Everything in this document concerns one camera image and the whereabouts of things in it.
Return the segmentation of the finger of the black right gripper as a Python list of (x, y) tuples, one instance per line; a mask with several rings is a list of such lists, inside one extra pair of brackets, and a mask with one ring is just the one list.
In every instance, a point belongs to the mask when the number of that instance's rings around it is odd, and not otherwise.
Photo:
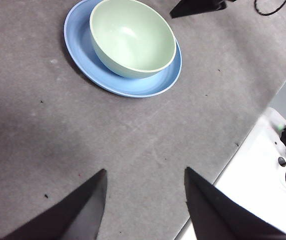
[(224, 0), (181, 0), (171, 11), (172, 18), (220, 11), (227, 8)]

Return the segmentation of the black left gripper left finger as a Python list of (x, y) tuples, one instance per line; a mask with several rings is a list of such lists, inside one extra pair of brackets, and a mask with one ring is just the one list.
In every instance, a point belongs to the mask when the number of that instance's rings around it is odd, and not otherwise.
[(5, 240), (95, 240), (105, 210), (107, 171), (101, 169), (56, 205)]

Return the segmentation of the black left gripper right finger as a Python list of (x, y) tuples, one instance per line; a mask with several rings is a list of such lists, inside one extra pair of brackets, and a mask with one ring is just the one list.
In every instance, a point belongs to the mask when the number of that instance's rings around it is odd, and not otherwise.
[(233, 202), (190, 167), (184, 185), (198, 240), (286, 240), (285, 233)]

